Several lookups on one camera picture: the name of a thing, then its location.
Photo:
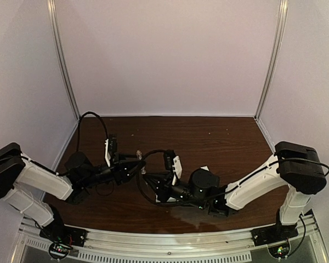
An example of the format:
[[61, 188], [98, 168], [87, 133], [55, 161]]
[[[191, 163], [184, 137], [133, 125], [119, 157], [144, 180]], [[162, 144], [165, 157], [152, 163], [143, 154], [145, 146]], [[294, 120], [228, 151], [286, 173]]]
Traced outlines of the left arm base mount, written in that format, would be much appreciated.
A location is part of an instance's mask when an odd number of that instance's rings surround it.
[[53, 218], [54, 220], [49, 225], [42, 227], [40, 237], [72, 247], [84, 246], [87, 235], [85, 229], [66, 226], [60, 215], [54, 215]]

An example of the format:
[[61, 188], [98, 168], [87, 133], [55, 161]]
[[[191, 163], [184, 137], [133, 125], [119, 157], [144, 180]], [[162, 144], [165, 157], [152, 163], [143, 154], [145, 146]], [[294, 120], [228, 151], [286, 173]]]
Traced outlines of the clear handle screwdriver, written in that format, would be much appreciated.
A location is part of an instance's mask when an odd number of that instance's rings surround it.
[[146, 169], [145, 169], [145, 166], [146, 166], [146, 162], [144, 161], [144, 157], [143, 157], [143, 154], [140, 150], [138, 150], [136, 152], [136, 155], [137, 155], [137, 159], [138, 159], [138, 172], [141, 174], [141, 175], [144, 175], [146, 174]]

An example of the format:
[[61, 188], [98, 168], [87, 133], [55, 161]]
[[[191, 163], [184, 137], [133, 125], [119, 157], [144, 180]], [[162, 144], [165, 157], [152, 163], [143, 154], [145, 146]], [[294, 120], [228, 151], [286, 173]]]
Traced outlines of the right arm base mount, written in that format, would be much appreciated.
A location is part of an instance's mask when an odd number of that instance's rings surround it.
[[254, 245], [260, 246], [265, 244], [285, 241], [288, 238], [297, 237], [297, 221], [291, 225], [283, 225], [280, 220], [280, 210], [276, 213], [276, 223], [270, 226], [258, 227], [251, 230]]

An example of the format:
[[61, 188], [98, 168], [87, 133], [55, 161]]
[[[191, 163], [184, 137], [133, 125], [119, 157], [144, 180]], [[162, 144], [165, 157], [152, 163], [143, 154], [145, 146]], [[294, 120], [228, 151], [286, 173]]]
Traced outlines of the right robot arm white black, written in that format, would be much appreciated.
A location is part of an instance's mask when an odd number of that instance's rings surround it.
[[276, 216], [276, 224], [281, 227], [298, 222], [311, 196], [325, 188], [329, 174], [329, 166], [320, 162], [316, 149], [287, 141], [277, 143], [275, 153], [260, 167], [224, 186], [207, 167], [196, 169], [188, 182], [183, 182], [180, 158], [172, 153], [164, 157], [167, 173], [143, 174], [157, 204], [191, 206], [211, 215], [229, 216], [272, 190], [288, 186]]

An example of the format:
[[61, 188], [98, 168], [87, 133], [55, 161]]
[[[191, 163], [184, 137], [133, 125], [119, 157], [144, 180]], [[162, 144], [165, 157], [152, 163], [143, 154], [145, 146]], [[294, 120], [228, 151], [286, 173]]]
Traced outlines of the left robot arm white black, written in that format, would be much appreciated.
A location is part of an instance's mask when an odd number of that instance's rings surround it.
[[0, 149], [0, 199], [43, 227], [57, 220], [52, 206], [39, 201], [25, 186], [42, 190], [66, 203], [78, 205], [99, 184], [129, 182], [145, 162], [136, 155], [105, 153], [105, 163], [94, 166], [77, 151], [65, 163], [66, 172], [58, 173], [22, 153], [12, 142]]

